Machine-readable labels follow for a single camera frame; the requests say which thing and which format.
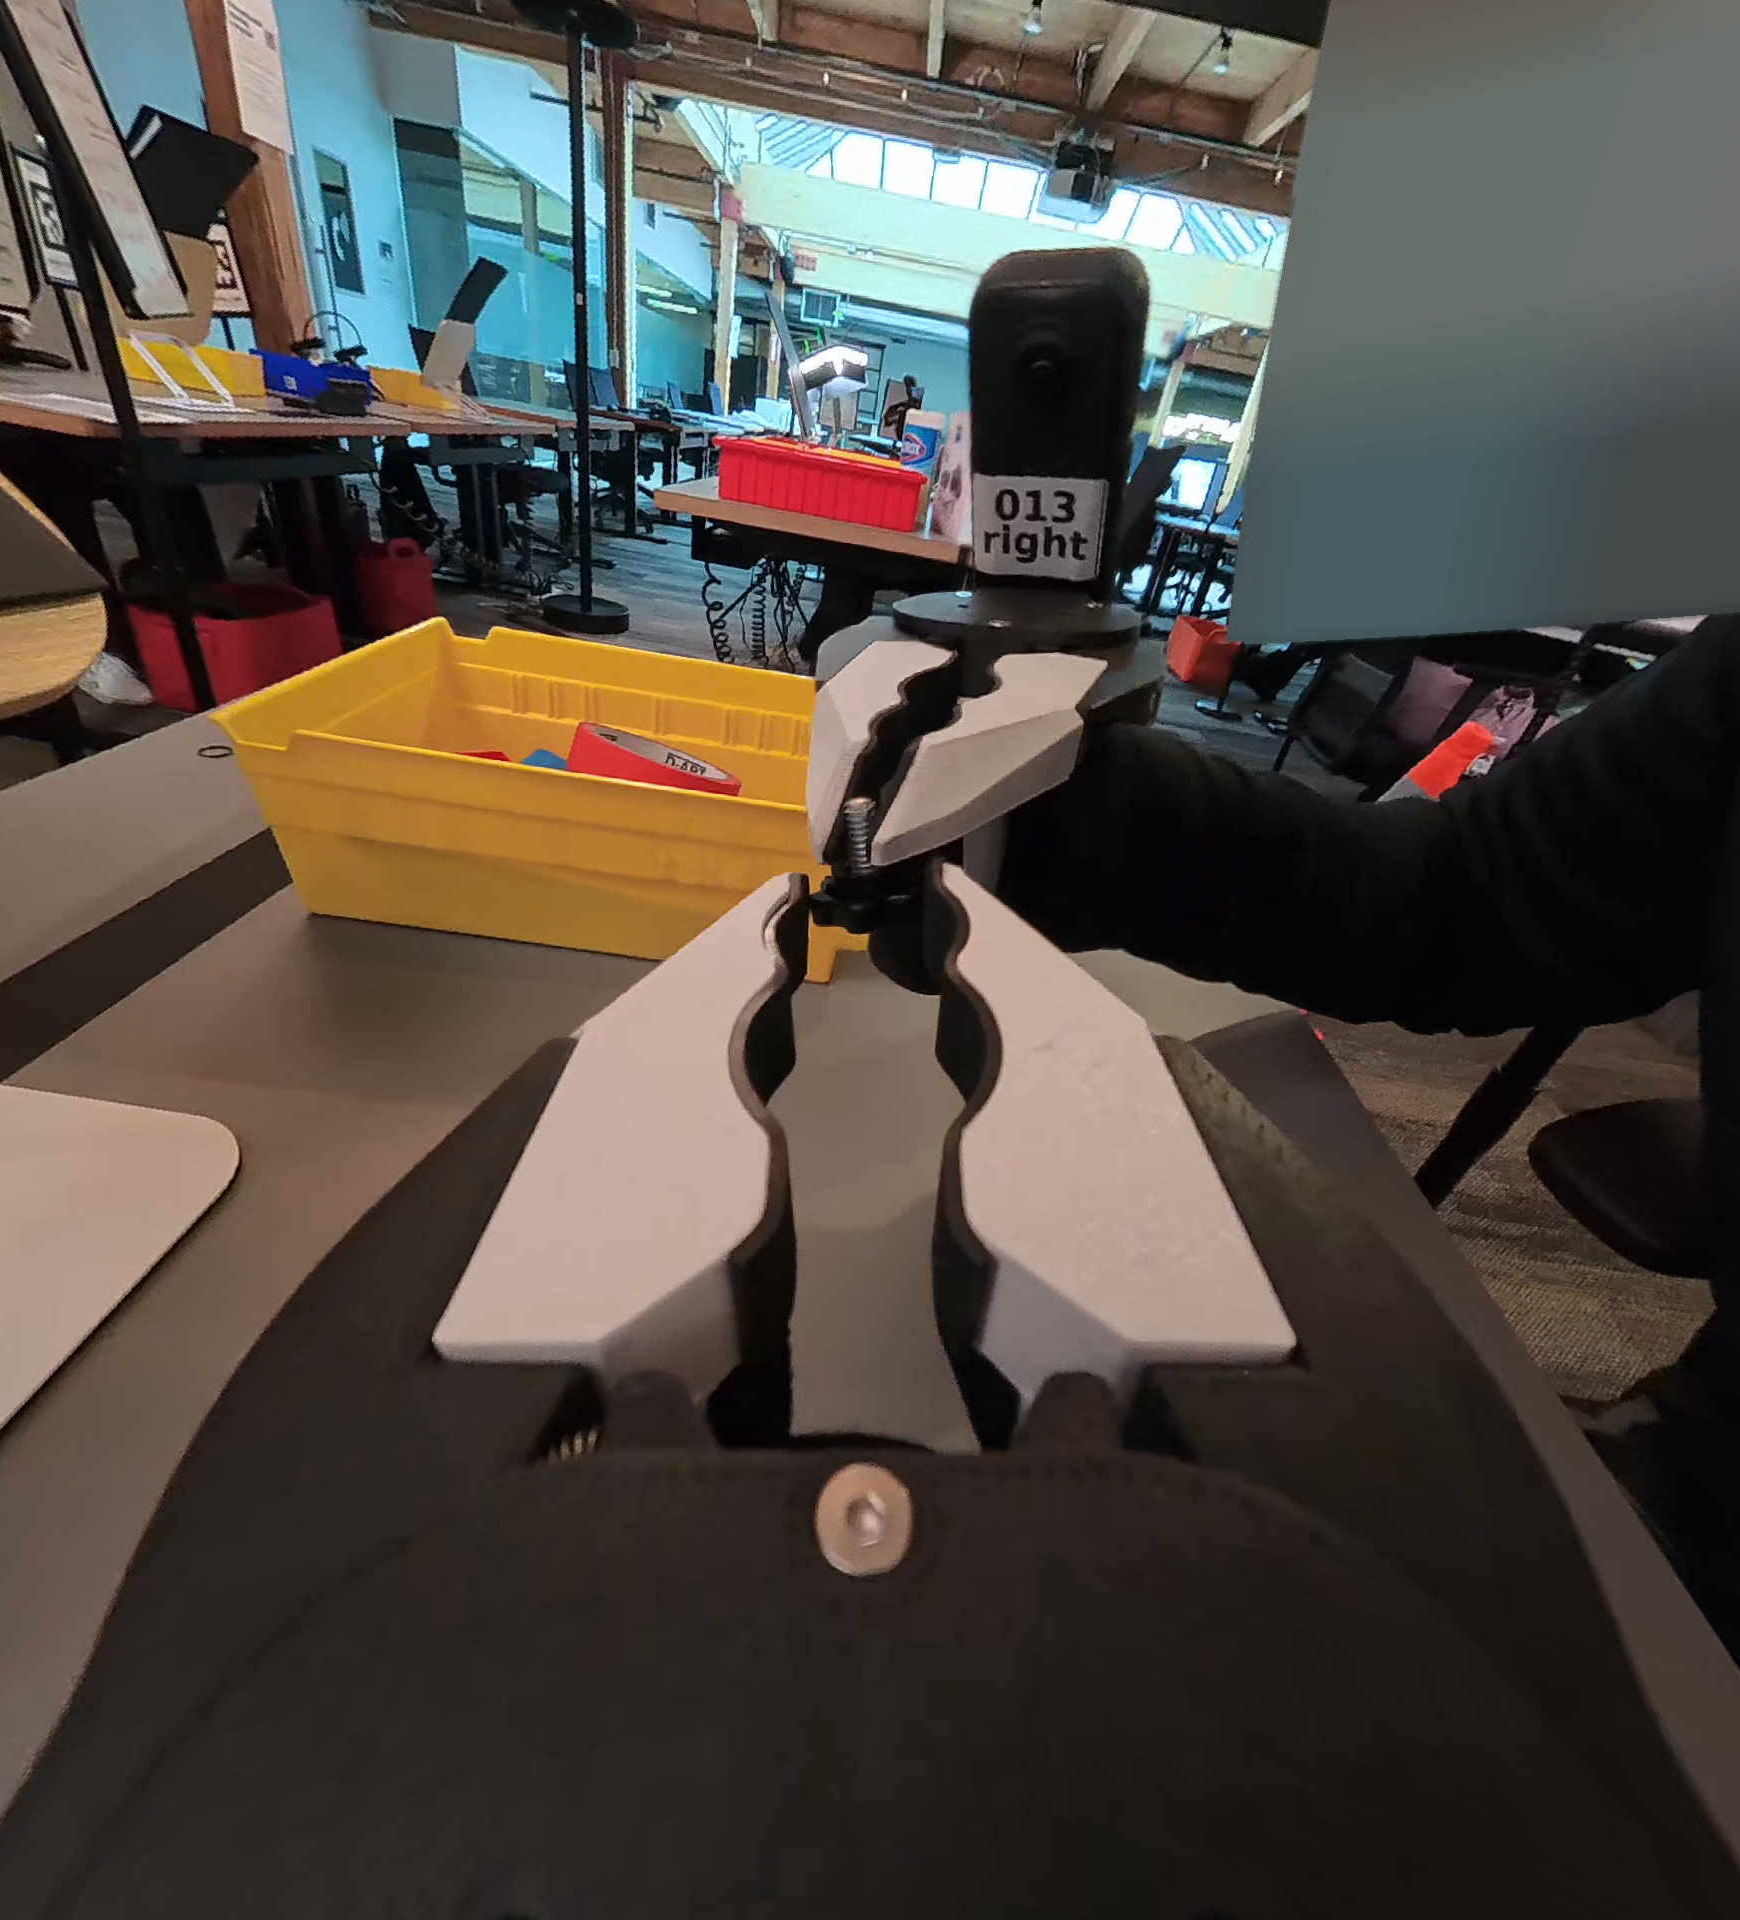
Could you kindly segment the red tape roll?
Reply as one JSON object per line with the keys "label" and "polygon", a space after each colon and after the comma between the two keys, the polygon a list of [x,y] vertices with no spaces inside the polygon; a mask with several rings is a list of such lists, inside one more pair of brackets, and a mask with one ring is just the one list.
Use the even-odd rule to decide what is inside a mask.
{"label": "red tape roll", "polygon": [[641,733],[582,722],[569,738],[564,769],[569,775],[736,801],[742,780],[679,747]]}

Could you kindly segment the yellow plastic bin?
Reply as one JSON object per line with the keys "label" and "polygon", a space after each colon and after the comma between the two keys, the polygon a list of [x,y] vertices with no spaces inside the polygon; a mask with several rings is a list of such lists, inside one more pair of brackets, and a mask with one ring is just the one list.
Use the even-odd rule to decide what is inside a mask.
{"label": "yellow plastic bin", "polygon": [[[606,641],[441,620],[215,709],[305,910],[665,960],[759,885],[821,881],[813,684]],[[664,741],[740,797],[521,766],[578,725]]]}

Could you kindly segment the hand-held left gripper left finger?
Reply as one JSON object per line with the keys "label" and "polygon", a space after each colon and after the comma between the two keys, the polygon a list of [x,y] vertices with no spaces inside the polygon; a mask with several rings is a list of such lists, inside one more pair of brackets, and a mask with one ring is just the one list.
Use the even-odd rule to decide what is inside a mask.
{"label": "hand-held left gripper left finger", "polygon": [[771,877],[576,1035],[434,1335],[461,1365],[716,1389],[789,1350],[809,883]]}

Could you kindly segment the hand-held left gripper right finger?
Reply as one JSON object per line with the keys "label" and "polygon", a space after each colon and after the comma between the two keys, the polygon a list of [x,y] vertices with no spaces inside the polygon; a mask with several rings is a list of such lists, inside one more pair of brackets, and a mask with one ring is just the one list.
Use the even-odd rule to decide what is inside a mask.
{"label": "hand-held left gripper right finger", "polygon": [[934,1059],[959,1096],[935,1333],[974,1408],[1060,1376],[1287,1363],[1296,1335],[1145,1021],[974,877],[931,868]]}

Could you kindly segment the black swivel chair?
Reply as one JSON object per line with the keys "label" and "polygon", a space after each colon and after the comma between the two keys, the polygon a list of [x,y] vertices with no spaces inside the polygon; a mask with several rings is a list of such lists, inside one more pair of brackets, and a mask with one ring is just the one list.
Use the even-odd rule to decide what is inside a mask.
{"label": "black swivel chair", "polygon": [[[1414,1174],[1428,1206],[1441,1206],[1505,1140],[1580,1035],[1535,1025],[1489,1068]],[[1532,1135],[1526,1161],[1551,1201],[1613,1257],[1664,1278],[1713,1278],[1722,1242],[1699,1099],[1638,1099],[1560,1116]]]}

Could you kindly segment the red plastic jug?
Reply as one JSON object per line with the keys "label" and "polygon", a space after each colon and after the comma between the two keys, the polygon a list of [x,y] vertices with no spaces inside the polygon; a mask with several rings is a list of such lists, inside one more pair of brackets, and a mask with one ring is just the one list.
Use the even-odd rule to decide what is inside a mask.
{"label": "red plastic jug", "polygon": [[355,630],[380,641],[439,616],[429,553],[409,538],[353,549]]}

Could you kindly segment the white stand base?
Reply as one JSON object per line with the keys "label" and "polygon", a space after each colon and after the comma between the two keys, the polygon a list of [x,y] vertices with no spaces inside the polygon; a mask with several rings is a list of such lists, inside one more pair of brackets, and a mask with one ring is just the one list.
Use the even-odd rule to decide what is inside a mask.
{"label": "white stand base", "polygon": [[0,1084],[0,1432],[237,1168],[209,1116]]}

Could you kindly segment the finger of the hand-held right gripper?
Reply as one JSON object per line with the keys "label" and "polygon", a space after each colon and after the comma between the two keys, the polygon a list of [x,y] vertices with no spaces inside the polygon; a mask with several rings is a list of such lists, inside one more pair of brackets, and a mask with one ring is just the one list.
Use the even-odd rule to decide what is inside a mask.
{"label": "finger of the hand-held right gripper", "polygon": [[836,637],[824,650],[824,661],[829,656],[834,670],[815,687],[811,709],[804,815],[809,853],[841,862],[834,853],[840,819],[876,727],[904,709],[911,682],[948,672],[956,691],[959,666],[948,646],[913,637]]}
{"label": "finger of the hand-held right gripper", "polygon": [[867,865],[939,853],[1068,780],[1096,687],[1096,661],[995,661],[987,692],[906,749]]}

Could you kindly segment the blue parts bin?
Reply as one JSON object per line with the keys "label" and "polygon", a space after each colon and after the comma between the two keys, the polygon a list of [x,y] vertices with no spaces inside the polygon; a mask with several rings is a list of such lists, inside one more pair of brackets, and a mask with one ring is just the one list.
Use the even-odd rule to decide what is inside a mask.
{"label": "blue parts bin", "polygon": [[255,350],[261,392],[285,406],[358,419],[375,396],[372,377],[341,361],[314,361],[300,353]]}

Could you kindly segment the person's right hand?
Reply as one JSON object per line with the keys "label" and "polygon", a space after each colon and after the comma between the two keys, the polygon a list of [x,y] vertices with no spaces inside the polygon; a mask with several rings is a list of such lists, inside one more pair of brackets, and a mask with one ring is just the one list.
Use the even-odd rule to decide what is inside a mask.
{"label": "person's right hand", "polygon": [[1214,980],[1222,937],[1196,925],[1185,862],[1247,831],[1258,780],[1170,733],[1089,733],[1068,780],[1005,823],[994,897],[1065,952],[1124,952]]}

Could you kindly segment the red floor crate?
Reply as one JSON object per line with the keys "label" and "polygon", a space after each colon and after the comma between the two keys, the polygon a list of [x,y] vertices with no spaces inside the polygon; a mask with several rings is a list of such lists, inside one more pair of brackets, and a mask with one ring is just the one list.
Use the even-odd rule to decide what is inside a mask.
{"label": "red floor crate", "polygon": [[[126,619],[153,705],[196,713],[173,616],[161,606],[131,603]],[[207,670],[209,709],[244,701],[344,652],[331,603],[290,585],[221,585],[191,625]]]}

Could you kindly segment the orange red object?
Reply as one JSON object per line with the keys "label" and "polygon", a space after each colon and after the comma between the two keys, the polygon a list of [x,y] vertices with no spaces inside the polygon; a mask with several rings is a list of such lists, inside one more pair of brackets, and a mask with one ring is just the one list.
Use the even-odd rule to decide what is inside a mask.
{"label": "orange red object", "polygon": [[1405,782],[1414,794],[1439,803],[1471,775],[1480,761],[1494,763],[1495,755],[1498,738],[1492,729],[1470,718],[1454,733],[1441,737],[1426,757],[1416,761]]}

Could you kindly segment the black star knob screw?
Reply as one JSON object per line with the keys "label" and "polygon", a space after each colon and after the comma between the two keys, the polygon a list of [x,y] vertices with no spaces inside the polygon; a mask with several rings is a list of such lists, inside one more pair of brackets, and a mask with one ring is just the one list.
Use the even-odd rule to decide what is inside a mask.
{"label": "black star knob screw", "polygon": [[922,856],[873,862],[879,803],[867,794],[840,805],[827,843],[827,877],[809,897],[809,919],[825,929],[870,937],[915,910]]}

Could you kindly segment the red plastic bin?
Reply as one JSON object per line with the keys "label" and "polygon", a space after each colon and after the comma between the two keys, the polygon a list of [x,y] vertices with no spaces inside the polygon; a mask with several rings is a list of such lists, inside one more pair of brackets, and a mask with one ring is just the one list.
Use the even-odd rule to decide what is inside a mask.
{"label": "red plastic bin", "polygon": [[717,499],[774,515],[911,534],[926,491],[923,473],[879,455],[785,437],[716,440]]}

